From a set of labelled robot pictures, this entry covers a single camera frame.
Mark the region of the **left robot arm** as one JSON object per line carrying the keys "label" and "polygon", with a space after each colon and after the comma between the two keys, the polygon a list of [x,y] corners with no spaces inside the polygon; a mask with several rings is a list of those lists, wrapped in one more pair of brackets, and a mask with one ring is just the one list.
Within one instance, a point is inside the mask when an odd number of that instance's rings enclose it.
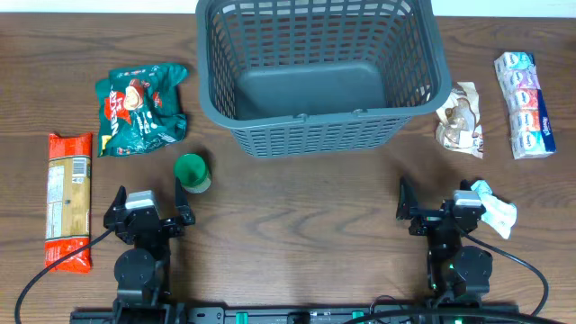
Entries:
{"label": "left robot arm", "polygon": [[152,191],[126,193],[119,188],[103,225],[132,248],[114,265],[118,283],[113,303],[113,323],[186,323],[182,303],[170,301],[169,240],[182,237],[195,217],[179,179],[175,180],[177,215],[162,219]]}

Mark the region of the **white brown snack bag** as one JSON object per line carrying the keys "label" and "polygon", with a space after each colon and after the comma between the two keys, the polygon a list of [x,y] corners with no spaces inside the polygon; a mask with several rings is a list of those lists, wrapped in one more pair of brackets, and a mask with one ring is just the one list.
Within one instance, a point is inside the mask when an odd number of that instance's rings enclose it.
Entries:
{"label": "white brown snack bag", "polygon": [[440,122],[435,136],[442,147],[483,158],[479,101],[473,82],[454,84],[446,102],[436,110]]}

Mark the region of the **green coffee mix bag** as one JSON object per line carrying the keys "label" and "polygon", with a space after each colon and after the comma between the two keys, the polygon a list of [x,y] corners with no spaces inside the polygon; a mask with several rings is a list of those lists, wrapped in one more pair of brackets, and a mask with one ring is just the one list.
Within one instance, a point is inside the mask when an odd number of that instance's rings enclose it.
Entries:
{"label": "green coffee mix bag", "polygon": [[178,86],[187,77],[186,67],[160,63],[116,68],[97,81],[98,155],[148,154],[183,140],[187,119]]}

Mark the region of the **green lidded jar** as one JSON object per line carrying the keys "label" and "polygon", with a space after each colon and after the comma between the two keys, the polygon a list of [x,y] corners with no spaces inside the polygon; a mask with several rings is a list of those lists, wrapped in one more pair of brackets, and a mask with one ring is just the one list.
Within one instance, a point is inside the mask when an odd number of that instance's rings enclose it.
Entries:
{"label": "green lidded jar", "polygon": [[175,162],[174,174],[180,180],[181,186],[191,194],[201,194],[212,184],[209,166],[197,154],[179,157]]}

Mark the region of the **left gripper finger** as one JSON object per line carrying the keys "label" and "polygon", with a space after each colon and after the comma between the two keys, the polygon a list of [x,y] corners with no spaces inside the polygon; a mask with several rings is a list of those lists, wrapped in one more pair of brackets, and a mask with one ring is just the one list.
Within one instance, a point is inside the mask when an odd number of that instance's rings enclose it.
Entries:
{"label": "left gripper finger", "polygon": [[182,217],[191,217],[192,211],[186,198],[185,190],[178,177],[175,178],[175,207]]}
{"label": "left gripper finger", "polygon": [[112,210],[114,212],[122,211],[125,208],[126,199],[127,199],[126,189],[123,185],[121,185],[112,202]]}

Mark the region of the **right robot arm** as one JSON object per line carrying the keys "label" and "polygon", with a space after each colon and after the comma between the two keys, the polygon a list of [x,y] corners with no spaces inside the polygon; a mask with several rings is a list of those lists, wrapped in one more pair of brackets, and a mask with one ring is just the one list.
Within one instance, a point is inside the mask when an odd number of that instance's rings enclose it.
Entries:
{"label": "right robot arm", "polygon": [[490,291],[493,257],[490,252],[465,246],[462,237],[478,227],[485,208],[466,182],[437,210],[419,207],[406,177],[400,179],[396,212],[398,221],[409,221],[409,234],[427,239],[427,280],[434,295],[429,308],[448,304],[478,306]]}

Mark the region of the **tissue multipack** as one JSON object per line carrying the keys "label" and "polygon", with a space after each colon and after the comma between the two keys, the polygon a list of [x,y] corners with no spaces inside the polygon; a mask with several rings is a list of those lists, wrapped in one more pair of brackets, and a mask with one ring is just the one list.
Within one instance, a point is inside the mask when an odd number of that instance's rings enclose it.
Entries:
{"label": "tissue multipack", "polygon": [[508,106],[514,159],[551,156],[556,145],[534,55],[507,51],[494,61],[494,67]]}

